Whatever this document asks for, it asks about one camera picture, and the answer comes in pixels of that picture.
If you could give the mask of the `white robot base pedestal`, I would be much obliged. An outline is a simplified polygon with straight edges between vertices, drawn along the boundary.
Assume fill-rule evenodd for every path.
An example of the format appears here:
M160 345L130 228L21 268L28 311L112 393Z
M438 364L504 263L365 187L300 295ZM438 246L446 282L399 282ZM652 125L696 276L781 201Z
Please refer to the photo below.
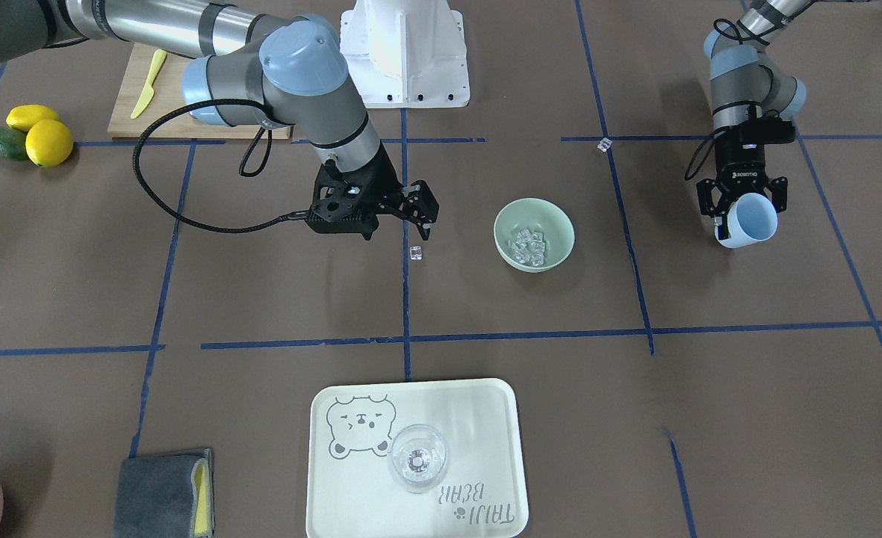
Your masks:
M447 1L356 1L338 28L366 109L469 106L464 17Z

